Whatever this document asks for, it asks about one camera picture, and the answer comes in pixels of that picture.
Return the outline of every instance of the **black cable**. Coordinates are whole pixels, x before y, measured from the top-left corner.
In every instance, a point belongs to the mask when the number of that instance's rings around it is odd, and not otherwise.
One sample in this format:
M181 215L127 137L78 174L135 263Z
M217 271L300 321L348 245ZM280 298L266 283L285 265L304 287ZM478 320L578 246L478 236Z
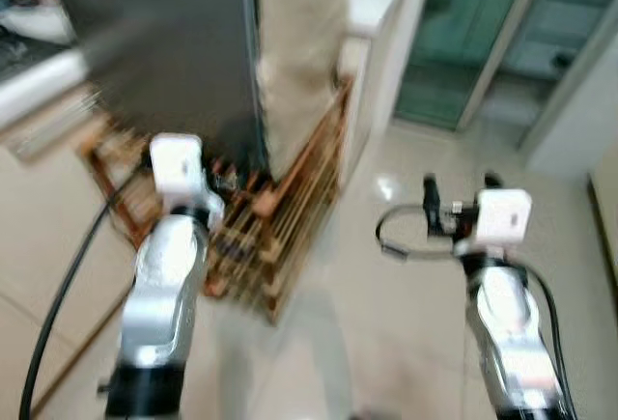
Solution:
M28 367L28 375L26 376L26 382L24 383L23 391L21 392L21 404L19 406L19 420L30 420L30 411L32 408L32 397L35 390L35 385L37 382L37 375L39 374L39 368L42 362L42 356L45 351L45 346L47 345L47 340L49 339L49 335L51 334L51 328L53 327L54 321L58 316L58 312L60 311L60 306L62 305L63 300L69 290L70 284L75 277L75 273L79 269L88 248L90 247L90 243L95 236L98 228L100 227L101 222L105 218L105 215L109 213L109 210L116 202L118 195L135 179L135 177L140 173L141 169L145 166L145 161L142 161L133 172L126 178L126 180L112 193L112 195L105 201L103 206L98 211L95 220L93 221L90 230L82 239L81 245L75 254L72 263L70 264L69 269L63 279L56 296L47 312L47 316L41 327L41 332L39 333L39 339L37 340L37 344L35 345L35 349L32 353L32 358L30 359L30 366Z
M436 261L441 259L450 259L453 257L451 251L412 250L395 241L382 238L381 230L384 222L405 212L425 215L422 205L398 205L385 212L379 219L378 225L376 226L376 239L378 240L379 247L383 253L395 256L402 261L408 259L415 259L418 261Z
M567 368L564 363L564 355L562 353L562 344L560 343L560 327L558 324L558 311L556 309L556 303L553 299L553 294L549 289L548 283L545 281L543 276L539 272L537 272L534 268L530 266L525 266L521 264L508 264L508 267L514 268L515 270L525 272L528 275L531 275L536 282L541 287L543 291L543 295L545 296L545 300L548 304L549 309L549 324L551 325L551 342L553 345L553 352L555 354L556 359L556 370L558 372L558 379L560 381L560 387L562 388L562 392L564 394L565 403L567 405L567 410L569 414L573 417L574 420L577 420L576 408L573 403L573 398L571 397L571 389L569 387L569 381L567 379Z

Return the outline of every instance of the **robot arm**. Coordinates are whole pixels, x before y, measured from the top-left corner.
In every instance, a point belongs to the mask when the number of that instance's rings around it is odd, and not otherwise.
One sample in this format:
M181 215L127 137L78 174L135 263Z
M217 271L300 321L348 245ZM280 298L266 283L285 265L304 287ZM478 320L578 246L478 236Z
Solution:
M575 420L553 299L533 269L508 259L509 250L523 241L532 207L530 196L523 190L503 189L497 176L487 175L486 189L473 204L458 202L443 209L433 176L425 178L424 188L422 205L395 207L381 218L376 237L382 251L401 260L451 255L459 259L467 283L466 319L479 348L481 371L498 419ZM413 251L382 238L382 224L401 210L424 212L428 237L451 238L453 250ZM541 336L539 308L527 288L529 274L539 281L548 298L558 372Z
M210 191L201 142L158 135L151 160L164 215L139 248L135 286L122 316L121 347L106 388L107 418L178 418L209 231L223 217Z

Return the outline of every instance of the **refrigerator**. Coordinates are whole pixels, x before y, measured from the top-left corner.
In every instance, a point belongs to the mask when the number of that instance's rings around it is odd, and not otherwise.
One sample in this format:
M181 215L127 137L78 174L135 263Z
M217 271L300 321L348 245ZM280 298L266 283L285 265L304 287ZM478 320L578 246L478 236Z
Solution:
M256 0L61 1L123 126L196 133L205 154L266 168Z

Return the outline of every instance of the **floor tile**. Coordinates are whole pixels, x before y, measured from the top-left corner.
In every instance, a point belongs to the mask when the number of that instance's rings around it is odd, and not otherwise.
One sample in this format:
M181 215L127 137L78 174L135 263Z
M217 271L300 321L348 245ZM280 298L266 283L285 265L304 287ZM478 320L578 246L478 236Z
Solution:
M480 352L474 334L469 326L465 328L465 356L463 360L464 372L467 377L481 379L481 367L479 365Z
M0 294L42 322L102 198L73 148L31 166L0 149L0 172ZM59 334L76 346L85 342L130 285L132 257L132 248L104 223L58 315Z
M466 377L463 381L462 420L495 420L495 410L482 378Z
M23 383L41 328L27 314L0 298L0 411L3 418L17 418ZM52 334L49 337L35 388L34 403L49 388L56 375L69 362L74 348Z
M109 378L116 360L120 316L110 323L71 371L45 407L42 418L101 418L104 397L100 380ZM271 368L280 330L236 308L219 306L203 297L182 400L186 419L249 419L249 408Z
M306 310L287 324L256 420L459 418L463 374L399 341Z
M461 267L452 259L403 265L381 254L374 232L380 216L393 204L422 201L423 175L432 169L443 182L445 199L453 199L458 189L471 197L471 165L450 137L414 134L418 147L413 148L408 138L391 129L375 163L354 175L313 248L306 274L314 282L322 275L320 293L328 296L333 307L329 312L460 367L465 303ZM395 220L384 233L449 256L448 241L427 244L422 215Z

